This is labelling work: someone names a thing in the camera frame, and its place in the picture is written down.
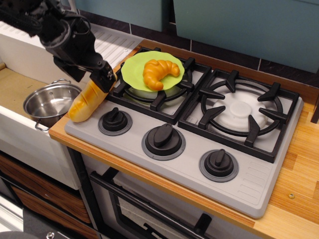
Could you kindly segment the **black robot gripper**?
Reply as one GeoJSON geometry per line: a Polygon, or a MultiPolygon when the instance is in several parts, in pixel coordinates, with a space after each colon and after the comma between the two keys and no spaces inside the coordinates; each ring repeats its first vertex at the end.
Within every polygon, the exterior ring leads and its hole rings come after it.
{"type": "Polygon", "coordinates": [[[90,79],[108,93],[117,82],[117,75],[95,51],[95,40],[91,24],[83,16],[66,14],[60,19],[50,16],[43,22],[41,44],[53,55],[54,64],[76,82],[91,72],[90,79]]]}

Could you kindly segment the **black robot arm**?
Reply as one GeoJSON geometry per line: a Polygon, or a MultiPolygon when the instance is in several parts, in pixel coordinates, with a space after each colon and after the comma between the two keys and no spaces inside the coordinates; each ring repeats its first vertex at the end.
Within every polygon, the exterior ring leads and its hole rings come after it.
{"type": "Polygon", "coordinates": [[[89,72],[90,79],[104,93],[116,82],[109,63],[95,51],[95,36],[89,20],[65,10],[58,0],[2,0],[0,19],[19,30],[38,36],[54,64],[80,82],[89,72]]]}

